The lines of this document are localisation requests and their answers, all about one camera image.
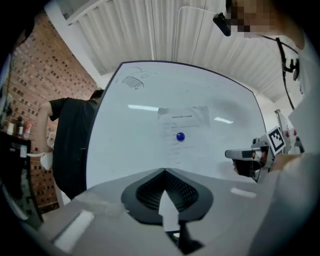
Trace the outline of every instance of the sheet of paper on whiteboard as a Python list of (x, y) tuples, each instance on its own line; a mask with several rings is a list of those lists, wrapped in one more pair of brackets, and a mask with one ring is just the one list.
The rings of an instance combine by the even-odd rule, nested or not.
[[(167, 167), (194, 172), (208, 162), (210, 118), (207, 106), (159, 108), (158, 121)], [(184, 133), (184, 141), (177, 140), (178, 133)]]

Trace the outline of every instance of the blue magnet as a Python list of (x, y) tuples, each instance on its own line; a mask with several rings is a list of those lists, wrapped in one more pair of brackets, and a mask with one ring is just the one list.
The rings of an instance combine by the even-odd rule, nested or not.
[(176, 139), (180, 142), (184, 141), (185, 140), (185, 134), (183, 132), (179, 132), (177, 135), (176, 135)]

